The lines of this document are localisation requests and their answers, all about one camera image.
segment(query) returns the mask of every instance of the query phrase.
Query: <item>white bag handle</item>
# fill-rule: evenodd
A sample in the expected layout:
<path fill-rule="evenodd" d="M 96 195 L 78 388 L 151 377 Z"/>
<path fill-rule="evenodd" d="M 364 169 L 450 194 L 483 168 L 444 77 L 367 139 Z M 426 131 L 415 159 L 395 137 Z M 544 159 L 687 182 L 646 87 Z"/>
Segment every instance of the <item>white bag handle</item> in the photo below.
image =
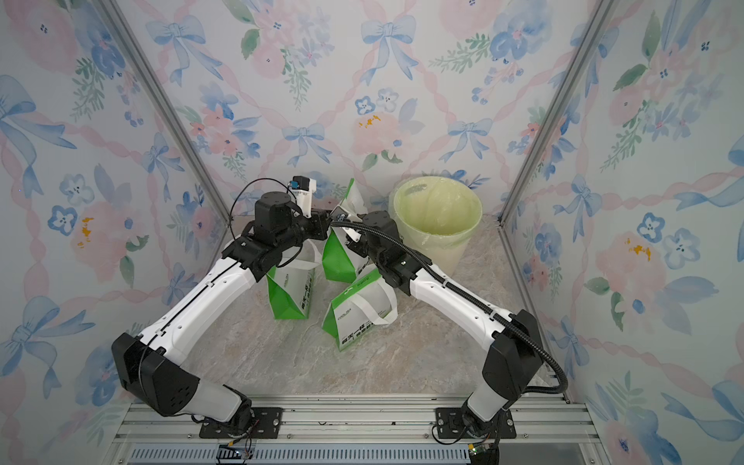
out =
<path fill-rule="evenodd" d="M 295 269 L 313 269 L 316 266 L 321 264 L 321 252 L 318 250 L 318 247 L 315 246 L 315 243 L 311 240 L 306 240 L 304 242 L 305 244 L 310 244 L 312 247 L 312 253 L 313 253 L 313 259 L 312 262 L 309 262 L 307 260 L 292 260 L 287 265 L 287 268 L 295 268 Z M 292 258 L 292 255 L 297 253 L 297 247 L 291 247 L 282 252 L 282 263 Z"/>
<path fill-rule="evenodd" d="M 385 295 L 388 296 L 388 300 L 390 301 L 390 307 L 392 310 L 390 310 L 387 316 L 383 318 L 378 315 L 377 311 L 372 308 L 367 299 L 362 297 L 359 292 L 349 297 L 349 301 L 359 307 L 367 316 L 367 318 L 370 319 L 372 324 L 390 324 L 398 319 L 398 299 L 395 298 L 395 291 L 382 278 L 378 278 L 378 280 L 375 281 L 373 285 L 374 284 L 378 284 L 379 286 L 381 286 L 382 290 L 385 291 Z"/>

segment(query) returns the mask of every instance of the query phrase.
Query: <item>marble floor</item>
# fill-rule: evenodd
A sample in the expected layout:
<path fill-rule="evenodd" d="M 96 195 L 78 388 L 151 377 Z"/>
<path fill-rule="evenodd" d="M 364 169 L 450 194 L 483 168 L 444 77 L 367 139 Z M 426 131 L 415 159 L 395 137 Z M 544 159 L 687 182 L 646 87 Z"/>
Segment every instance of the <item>marble floor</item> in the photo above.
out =
<path fill-rule="evenodd" d="M 500 307 L 524 308 L 493 217 L 483 218 L 453 278 Z M 248 395 L 467 395 L 482 379 L 485 351 L 458 325 L 401 291 L 393 324 L 371 328 L 339 352 L 321 324 L 328 303 L 346 286 L 327 281 L 320 267 L 309 319 L 274 320 L 261 282 L 228 307 L 182 366 Z"/>

